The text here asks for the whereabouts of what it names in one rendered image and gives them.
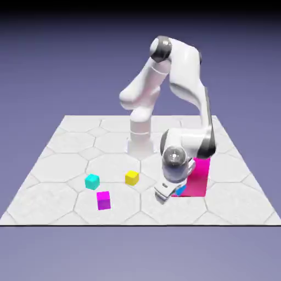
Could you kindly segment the large pink box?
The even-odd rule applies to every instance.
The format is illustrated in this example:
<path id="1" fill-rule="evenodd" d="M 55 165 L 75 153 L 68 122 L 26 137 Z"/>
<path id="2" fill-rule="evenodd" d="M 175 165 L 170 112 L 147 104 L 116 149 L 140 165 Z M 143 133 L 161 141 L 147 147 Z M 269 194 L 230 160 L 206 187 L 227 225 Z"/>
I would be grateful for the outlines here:
<path id="1" fill-rule="evenodd" d="M 204 197 L 207 189 L 207 180 L 209 175 L 210 159 L 195 158 L 195 168 L 188 176 L 186 189 L 181 196 L 172 197 Z"/>

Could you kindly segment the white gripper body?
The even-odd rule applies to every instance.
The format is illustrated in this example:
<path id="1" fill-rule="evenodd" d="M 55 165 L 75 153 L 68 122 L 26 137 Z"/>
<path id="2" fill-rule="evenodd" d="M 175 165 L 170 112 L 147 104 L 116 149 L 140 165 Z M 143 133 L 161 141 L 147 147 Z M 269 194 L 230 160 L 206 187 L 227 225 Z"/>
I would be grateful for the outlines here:
<path id="1" fill-rule="evenodd" d="M 154 187 L 155 197 L 157 201 L 163 205 L 176 191 L 178 191 L 184 185 L 185 180 L 176 183 L 169 182 L 167 179 L 162 178 Z"/>

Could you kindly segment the small cyan cube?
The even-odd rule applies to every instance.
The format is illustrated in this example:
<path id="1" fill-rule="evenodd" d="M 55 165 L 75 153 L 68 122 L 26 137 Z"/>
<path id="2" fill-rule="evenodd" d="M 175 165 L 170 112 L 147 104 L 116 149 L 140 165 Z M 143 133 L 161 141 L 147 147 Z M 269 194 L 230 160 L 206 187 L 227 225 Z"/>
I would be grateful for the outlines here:
<path id="1" fill-rule="evenodd" d="M 97 175 L 89 174 L 85 178 L 85 187 L 87 189 L 96 190 L 100 185 L 100 178 Z"/>

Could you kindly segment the small yellow cube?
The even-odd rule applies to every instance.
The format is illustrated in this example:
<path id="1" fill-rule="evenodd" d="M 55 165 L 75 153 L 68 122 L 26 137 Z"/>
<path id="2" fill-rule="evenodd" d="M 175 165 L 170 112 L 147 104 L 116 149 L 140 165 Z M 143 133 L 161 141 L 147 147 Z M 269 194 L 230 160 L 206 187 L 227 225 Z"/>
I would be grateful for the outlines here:
<path id="1" fill-rule="evenodd" d="M 130 186 L 134 186 L 139 181 L 139 173 L 136 171 L 128 171 L 125 174 L 125 183 Z"/>

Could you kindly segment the small magenta cube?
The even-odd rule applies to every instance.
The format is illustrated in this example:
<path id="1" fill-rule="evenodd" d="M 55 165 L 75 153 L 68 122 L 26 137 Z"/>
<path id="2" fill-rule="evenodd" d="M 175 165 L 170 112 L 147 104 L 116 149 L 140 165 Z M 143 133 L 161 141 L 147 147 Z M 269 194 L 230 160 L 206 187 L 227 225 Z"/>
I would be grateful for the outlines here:
<path id="1" fill-rule="evenodd" d="M 109 191 L 97 192 L 97 207 L 98 207 L 98 210 L 111 209 Z"/>

